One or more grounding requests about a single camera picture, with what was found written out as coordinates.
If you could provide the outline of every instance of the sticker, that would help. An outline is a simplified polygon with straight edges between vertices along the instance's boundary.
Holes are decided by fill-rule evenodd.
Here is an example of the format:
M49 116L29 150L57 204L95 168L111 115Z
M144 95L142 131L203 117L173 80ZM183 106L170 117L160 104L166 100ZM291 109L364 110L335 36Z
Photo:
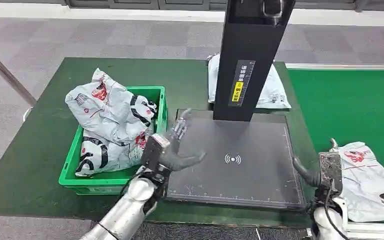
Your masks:
M256 61L238 60L229 99L229 107L241 107Z
M244 83L242 81L237 81L234 85L234 90L232 94L232 102L239 102L239 97L241 96L242 86Z

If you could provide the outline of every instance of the black weighing pad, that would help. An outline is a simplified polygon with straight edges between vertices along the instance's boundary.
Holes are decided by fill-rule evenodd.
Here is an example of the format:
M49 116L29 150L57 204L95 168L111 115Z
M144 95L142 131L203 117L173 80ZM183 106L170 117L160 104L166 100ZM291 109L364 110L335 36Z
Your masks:
M184 109L179 109L179 116ZM166 199L208 204L303 209L299 175L283 115L254 114L251 122L213 120L193 110L179 149L186 157L205 151L197 165L172 172Z

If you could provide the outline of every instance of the white polymailer bag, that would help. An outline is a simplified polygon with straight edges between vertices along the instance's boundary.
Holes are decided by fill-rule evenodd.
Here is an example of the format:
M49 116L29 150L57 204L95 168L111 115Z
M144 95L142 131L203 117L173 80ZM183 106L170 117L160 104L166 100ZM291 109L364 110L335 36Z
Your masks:
M76 176L113 172L139 164L157 105L134 95L96 69L92 82L77 86L65 102L84 128Z
M342 162L342 196L354 222L384 221L384 167L364 142L338 148Z
M128 145L117 145L93 132L83 130L80 163L75 170L78 177L87 177L97 173L114 172L131 168L140 163L152 128L139 135Z
M217 77L219 74L220 54L211 56L208 60L208 102L216 100ZM291 105L285 93L278 71L273 64L268 72L256 105L258 109L290 109Z

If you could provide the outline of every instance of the green plastic crate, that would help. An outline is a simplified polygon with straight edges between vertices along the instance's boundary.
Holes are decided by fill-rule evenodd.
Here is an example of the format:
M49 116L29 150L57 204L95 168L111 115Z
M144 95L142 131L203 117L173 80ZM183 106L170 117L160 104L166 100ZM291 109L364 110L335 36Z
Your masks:
M163 86L130 86L127 89L136 95L146 97L158 105L158 116L154 120L156 133L165 132L167 129L168 109L166 93ZM83 128L79 125L75 132L73 142L68 151L63 165L59 184L75 191L77 195L118 195L123 185L135 174L139 166L121 171L102 172L92 177L78 177L75 175L80 162L80 150L82 147Z

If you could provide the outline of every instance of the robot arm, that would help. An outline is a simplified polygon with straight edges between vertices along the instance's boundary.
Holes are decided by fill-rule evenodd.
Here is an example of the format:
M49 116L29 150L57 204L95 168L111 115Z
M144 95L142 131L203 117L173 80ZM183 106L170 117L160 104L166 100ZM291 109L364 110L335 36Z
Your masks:
M178 156L180 141L188 128L189 112L187 110L181 115L167 136L155 133L149 137L141 158L142 166L126 184L126 193L80 240L131 239L164 196L170 173L197 164L204 158L204 153Z
M331 152L320 152L320 171L308 171L296 157L293 166L304 181L316 187L314 200L309 214L313 220L312 231L316 240L347 240L346 224L348 222L347 206L340 197L342 193L341 157L336 153L337 144L331 139Z

